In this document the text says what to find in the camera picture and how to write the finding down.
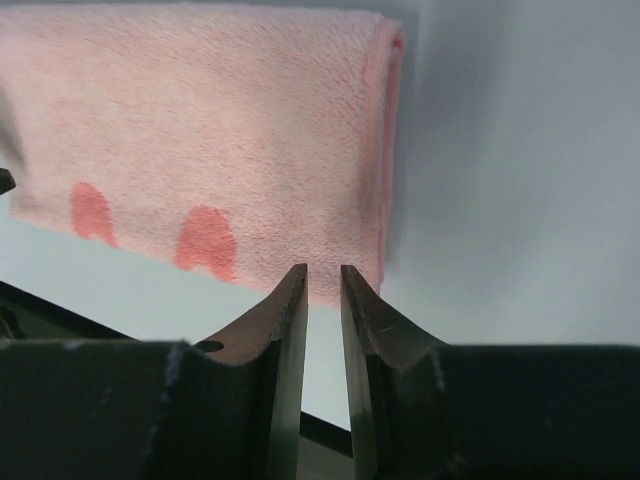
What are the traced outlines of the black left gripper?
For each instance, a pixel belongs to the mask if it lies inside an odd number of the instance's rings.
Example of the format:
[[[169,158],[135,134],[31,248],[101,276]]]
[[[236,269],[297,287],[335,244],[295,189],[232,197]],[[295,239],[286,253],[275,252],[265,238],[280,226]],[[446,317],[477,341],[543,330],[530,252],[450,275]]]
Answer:
[[[5,168],[0,168],[0,195],[4,195],[16,187],[15,180],[11,172]]]

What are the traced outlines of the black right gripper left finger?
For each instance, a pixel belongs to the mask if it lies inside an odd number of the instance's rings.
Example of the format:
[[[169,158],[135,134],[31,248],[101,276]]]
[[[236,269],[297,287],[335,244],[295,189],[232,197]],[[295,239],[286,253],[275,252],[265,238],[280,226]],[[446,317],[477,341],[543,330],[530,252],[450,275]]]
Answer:
[[[307,268],[196,343],[1,336],[5,479],[292,479]]]

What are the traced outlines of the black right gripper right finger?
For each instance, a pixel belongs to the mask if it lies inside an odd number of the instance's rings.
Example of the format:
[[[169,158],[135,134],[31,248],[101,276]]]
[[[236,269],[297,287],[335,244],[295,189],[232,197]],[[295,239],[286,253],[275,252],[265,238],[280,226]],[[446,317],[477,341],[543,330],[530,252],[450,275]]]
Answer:
[[[359,479],[635,479],[639,350],[450,345],[341,270]]]

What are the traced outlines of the pink cartoon face towel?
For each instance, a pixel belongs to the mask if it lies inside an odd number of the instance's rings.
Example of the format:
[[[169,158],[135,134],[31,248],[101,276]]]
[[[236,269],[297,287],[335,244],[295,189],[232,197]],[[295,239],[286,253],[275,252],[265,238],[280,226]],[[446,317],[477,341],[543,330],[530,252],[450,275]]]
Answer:
[[[383,282],[402,25],[223,4],[1,10],[1,146],[19,221],[312,300]]]

